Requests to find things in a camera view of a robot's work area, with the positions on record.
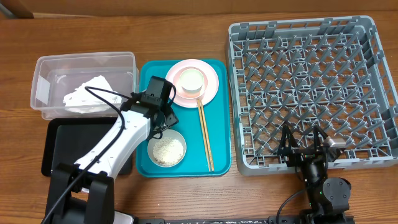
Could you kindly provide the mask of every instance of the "dish rack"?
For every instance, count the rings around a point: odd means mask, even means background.
[[[284,124],[303,147],[316,124],[343,138],[347,149],[329,168],[398,163],[398,97],[370,17],[242,22],[228,40],[240,173],[294,172],[275,153]]]

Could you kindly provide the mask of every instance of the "wooden chopstick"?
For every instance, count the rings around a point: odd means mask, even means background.
[[[198,111],[199,111],[199,118],[200,118],[200,126],[201,126],[201,133],[203,135],[203,142],[205,143],[205,152],[206,152],[206,159],[207,159],[207,167],[211,172],[210,160],[209,160],[209,152],[207,150],[207,141],[206,141],[206,134],[205,134],[205,126],[203,125],[203,117],[202,117],[202,107],[201,107],[201,100],[197,99],[198,103]]]
[[[200,108],[199,114],[201,114],[200,117],[201,117],[202,132],[204,132],[203,141],[205,142],[205,145],[207,145],[206,156],[208,155],[208,157],[210,158],[210,166],[209,166],[209,168],[211,168],[210,171],[214,171],[213,155],[211,153],[210,140],[209,140],[209,134],[208,134],[208,130],[207,130],[207,123],[206,123],[206,116],[205,116],[205,109],[203,108],[203,103],[201,102],[200,99],[197,99],[197,103],[198,103],[198,108]]]

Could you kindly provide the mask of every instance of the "black tray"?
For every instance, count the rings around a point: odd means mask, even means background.
[[[74,164],[102,139],[115,121],[116,118],[57,118],[51,120],[45,140],[42,174],[50,177],[51,171],[60,162]],[[132,155],[119,174],[130,174],[131,169]]]

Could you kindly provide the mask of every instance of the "blue tray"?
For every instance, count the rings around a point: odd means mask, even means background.
[[[201,133],[198,108],[184,108],[173,104],[172,108],[180,120],[172,129],[182,134],[187,142],[187,153],[173,167],[159,167],[147,153],[148,142],[141,143],[136,151],[137,170],[146,177],[196,177],[225,174],[232,163],[231,132],[229,126],[229,99],[225,65],[219,60],[203,60],[217,72],[220,85],[216,96],[205,105],[206,123],[213,155],[214,172],[209,172]],[[159,60],[146,63],[141,70],[140,91],[147,88],[152,76],[165,78],[168,70],[179,60]]]

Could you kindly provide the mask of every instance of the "clear plastic bin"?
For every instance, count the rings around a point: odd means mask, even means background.
[[[41,110],[44,119],[116,116],[106,111],[80,114],[69,108],[92,108],[103,105],[68,106],[63,97],[82,83],[104,76],[113,91],[129,96],[139,91],[139,72],[131,52],[104,52],[45,56],[38,59],[32,82],[30,106]]]

